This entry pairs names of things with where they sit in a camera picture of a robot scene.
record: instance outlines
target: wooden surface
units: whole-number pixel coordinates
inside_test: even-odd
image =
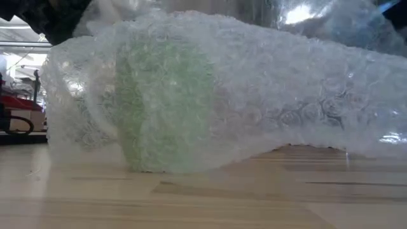
[[[202,174],[51,166],[0,147],[0,228],[407,228],[407,163],[286,147]]]

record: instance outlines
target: plastic bubble wrap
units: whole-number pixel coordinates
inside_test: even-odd
[[[134,170],[194,172],[286,144],[407,150],[406,59],[234,18],[152,13],[43,69],[54,153],[114,145]]]

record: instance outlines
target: clear plastic bag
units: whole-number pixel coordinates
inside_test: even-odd
[[[150,11],[197,10],[235,17],[308,38],[407,57],[404,39],[371,0],[97,0],[85,13],[76,35],[107,22],[134,20]]]

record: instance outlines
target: black object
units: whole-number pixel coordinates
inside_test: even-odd
[[[38,34],[57,45],[72,37],[91,0],[1,0],[0,17],[11,20],[18,16]]]
[[[398,30],[407,26],[407,0],[394,5],[392,8],[383,13],[384,17],[393,23],[393,26]]]
[[[0,73],[0,83],[2,82],[2,79],[3,79],[3,75]],[[0,98],[1,98],[1,92],[2,92],[1,87],[2,87],[2,85],[0,85]],[[25,132],[12,131],[12,130],[10,130],[10,121],[11,120],[24,121],[29,125],[29,129]],[[32,131],[34,131],[34,124],[26,118],[10,115],[9,112],[6,112],[4,104],[2,104],[0,101],[0,130],[3,130],[8,135],[27,136],[27,135],[31,134]]]

